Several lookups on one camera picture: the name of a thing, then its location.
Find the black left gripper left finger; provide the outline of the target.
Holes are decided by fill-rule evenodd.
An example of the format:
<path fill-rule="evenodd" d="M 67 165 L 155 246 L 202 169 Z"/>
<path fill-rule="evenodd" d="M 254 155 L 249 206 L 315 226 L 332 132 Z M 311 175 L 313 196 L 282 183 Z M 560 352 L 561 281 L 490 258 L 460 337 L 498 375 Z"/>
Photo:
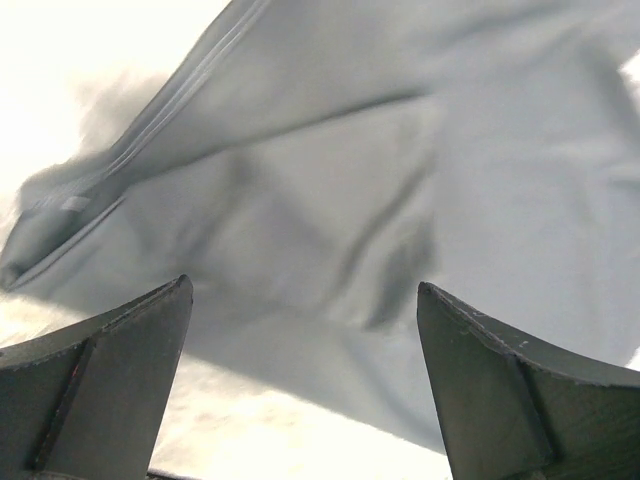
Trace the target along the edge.
<path fill-rule="evenodd" d="M 192 305 L 182 275 L 2 348 L 2 478 L 146 478 Z"/>

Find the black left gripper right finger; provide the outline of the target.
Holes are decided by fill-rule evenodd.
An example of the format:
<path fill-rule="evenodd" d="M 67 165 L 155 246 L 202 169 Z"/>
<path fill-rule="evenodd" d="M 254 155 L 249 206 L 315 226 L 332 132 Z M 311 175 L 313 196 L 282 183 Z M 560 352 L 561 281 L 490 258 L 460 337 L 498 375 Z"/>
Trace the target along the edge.
<path fill-rule="evenodd" d="M 492 318 L 431 284 L 417 324 L 455 479 L 636 479 L 639 374 Z"/>

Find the grey t shirt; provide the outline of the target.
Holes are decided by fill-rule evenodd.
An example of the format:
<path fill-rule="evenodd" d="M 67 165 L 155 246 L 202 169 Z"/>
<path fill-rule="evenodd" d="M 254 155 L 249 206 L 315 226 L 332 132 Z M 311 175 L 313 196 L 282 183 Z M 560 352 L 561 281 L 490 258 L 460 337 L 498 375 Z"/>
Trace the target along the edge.
<path fill-rule="evenodd" d="M 432 282 L 639 344 L 635 1 L 234 1 L 109 149 L 29 179 L 1 284 L 93 315 L 179 275 L 188 354 L 439 447 Z"/>

